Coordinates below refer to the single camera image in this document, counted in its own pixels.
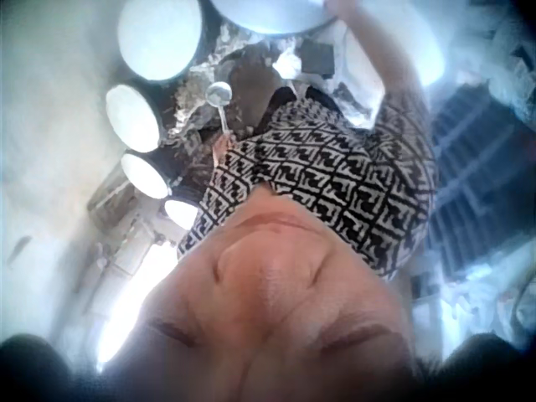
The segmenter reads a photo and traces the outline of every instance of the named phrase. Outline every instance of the nose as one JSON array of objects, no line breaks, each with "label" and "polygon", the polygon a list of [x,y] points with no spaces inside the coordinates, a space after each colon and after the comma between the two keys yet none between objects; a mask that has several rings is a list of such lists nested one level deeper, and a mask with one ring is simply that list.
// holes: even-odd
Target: nose
[{"label": "nose", "polygon": [[253,232],[220,257],[222,301],[255,325],[279,322],[312,291],[327,247],[297,230]]}]

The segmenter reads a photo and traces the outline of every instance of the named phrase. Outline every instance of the black and white shirt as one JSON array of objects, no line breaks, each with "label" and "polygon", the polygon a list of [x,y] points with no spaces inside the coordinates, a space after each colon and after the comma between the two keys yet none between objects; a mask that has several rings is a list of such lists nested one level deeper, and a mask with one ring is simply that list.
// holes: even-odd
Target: black and white shirt
[{"label": "black and white shirt", "polygon": [[353,128],[313,98],[270,115],[266,131],[237,142],[215,170],[186,253],[268,183],[315,214],[389,279],[424,239],[436,165],[427,111],[414,92],[388,94],[372,131]]}]

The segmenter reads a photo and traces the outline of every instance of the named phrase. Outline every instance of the forearm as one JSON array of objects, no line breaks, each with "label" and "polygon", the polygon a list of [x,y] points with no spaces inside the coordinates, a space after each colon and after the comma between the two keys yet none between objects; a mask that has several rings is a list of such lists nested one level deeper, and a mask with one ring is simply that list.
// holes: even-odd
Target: forearm
[{"label": "forearm", "polygon": [[358,39],[387,91],[420,88],[415,67],[405,50],[375,17],[356,4],[341,18]]}]

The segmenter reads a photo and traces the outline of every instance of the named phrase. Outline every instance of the hand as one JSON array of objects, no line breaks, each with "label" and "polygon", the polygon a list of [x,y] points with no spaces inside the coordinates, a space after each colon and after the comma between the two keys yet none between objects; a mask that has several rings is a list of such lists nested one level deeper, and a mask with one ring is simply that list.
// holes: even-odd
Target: hand
[{"label": "hand", "polygon": [[223,160],[225,153],[234,145],[231,134],[224,133],[218,141],[212,146],[212,158],[214,159],[214,168],[216,168]]},{"label": "hand", "polygon": [[360,3],[361,0],[325,0],[327,10],[343,21],[358,11]]}]

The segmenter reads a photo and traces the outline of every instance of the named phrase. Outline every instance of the white wall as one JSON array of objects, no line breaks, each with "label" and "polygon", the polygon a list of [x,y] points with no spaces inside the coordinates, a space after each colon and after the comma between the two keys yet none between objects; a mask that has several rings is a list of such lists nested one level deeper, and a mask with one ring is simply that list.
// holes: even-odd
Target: white wall
[{"label": "white wall", "polygon": [[[1,339],[51,339],[100,234],[85,205],[123,145],[103,95],[121,0],[3,2]],[[6,261],[23,236],[28,245]]]}]

